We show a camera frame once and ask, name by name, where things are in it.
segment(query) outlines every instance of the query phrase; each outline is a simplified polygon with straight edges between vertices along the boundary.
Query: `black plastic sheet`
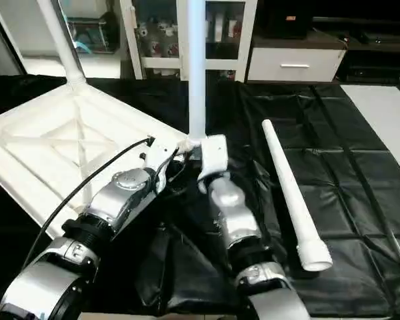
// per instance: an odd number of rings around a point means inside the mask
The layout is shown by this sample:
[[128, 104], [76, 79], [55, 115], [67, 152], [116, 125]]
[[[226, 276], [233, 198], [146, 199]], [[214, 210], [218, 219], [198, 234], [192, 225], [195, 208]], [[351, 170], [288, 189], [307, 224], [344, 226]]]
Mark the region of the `black plastic sheet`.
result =
[[[187, 132], [187, 85], [178, 81], [89, 80], [100, 90]], [[0, 113], [63, 83], [0, 77]], [[2, 96], [3, 88], [8, 95]], [[261, 122], [271, 119], [334, 265], [302, 270], [296, 238]], [[207, 132], [224, 133], [229, 170], [242, 187], [310, 314], [400, 318], [400, 167], [337, 85], [210, 83]], [[198, 169], [175, 181], [114, 242], [89, 309], [160, 315], [237, 313], [221, 239], [197, 190]], [[18, 273], [39, 228], [0, 188], [0, 297]]]

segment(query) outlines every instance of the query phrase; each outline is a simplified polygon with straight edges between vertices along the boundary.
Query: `black tarp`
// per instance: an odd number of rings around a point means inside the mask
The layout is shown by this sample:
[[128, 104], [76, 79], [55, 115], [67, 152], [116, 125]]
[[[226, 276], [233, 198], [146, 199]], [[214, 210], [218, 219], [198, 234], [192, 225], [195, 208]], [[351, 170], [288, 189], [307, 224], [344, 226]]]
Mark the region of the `black tarp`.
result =
[[[0, 113], [60, 84], [0, 77]], [[187, 132], [187, 85], [92, 79], [94, 87]], [[263, 136], [273, 121], [333, 267], [301, 269], [296, 239]], [[310, 314], [400, 318], [400, 167], [338, 85], [210, 83], [207, 132], [224, 133], [229, 170]], [[236, 313], [219, 232], [187, 170], [103, 258], [89, 310], [160, 315]], [[0, 297], [39, 228], [0, 188]]]

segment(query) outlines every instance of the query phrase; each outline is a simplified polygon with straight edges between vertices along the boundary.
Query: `white drawer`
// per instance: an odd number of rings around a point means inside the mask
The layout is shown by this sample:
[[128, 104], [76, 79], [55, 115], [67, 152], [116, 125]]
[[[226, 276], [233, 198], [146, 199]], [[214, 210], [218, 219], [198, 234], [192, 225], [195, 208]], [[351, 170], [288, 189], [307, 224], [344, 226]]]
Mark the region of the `white drawer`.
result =
[[248, 80], [332, 81], [345, 50], [253, 48]]

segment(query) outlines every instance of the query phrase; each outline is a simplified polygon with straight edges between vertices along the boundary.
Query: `white tube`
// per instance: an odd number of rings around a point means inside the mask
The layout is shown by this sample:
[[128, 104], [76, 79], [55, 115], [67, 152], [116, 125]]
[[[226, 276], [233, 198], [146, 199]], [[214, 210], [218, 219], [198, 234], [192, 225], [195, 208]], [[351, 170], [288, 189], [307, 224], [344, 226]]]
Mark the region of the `white tube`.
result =
[[302, 267], [307, 271], [326, 270], [332, 266], [332, 258], [326, 244], [317, 233], [271, 121], [264, 120], [262, 128], [295, 229], [298, 240], [297, 250]]
[[77, 62], [73, 56], [71, 47], [65, 37], [64, 30], [59, 24], [58, 16], [53, 8], [52, 0], [37, 0], [40, 10], [45, 18], [45, 22], [52, 34], [53, 42], [55, 42], [58, 50], [59, 58], [64, 66], [69, 83], [78, 83], [85, 81], [85, 77], [79, 70]]
[[206, 136], [206, 0], [188, 1], [189, 138]]

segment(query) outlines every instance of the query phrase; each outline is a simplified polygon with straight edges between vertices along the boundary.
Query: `white plastic pole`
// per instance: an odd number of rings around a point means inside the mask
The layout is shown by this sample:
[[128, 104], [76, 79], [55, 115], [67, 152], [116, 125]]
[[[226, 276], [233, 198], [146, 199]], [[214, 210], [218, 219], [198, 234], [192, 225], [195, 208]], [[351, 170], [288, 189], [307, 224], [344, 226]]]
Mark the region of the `white plastic pole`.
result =
[[206, 0], [188, 1], [189, 138], [206, 137]]
[[297, 250], [302, 267], [307, 271], [326, 270], [332, 266], [332, 258], [326, 244], [317, 233], [271, 121], [264, 120], [262, 128], [295, 229], [298, 240]]
[[59, 58], [65, 68], [68, 82], [84, 82], [85, 77], [78, 68], [70, 44], [65, 37], [65, 31], [62, 30], [61, 25], [59, 24], [58, 16], [53, 8], [52, 0], [37, 0], [37, 2], [40, 6], [43, 17], [45, 18], [47, 27], [52, 34], [53, 41], [58, 50]]

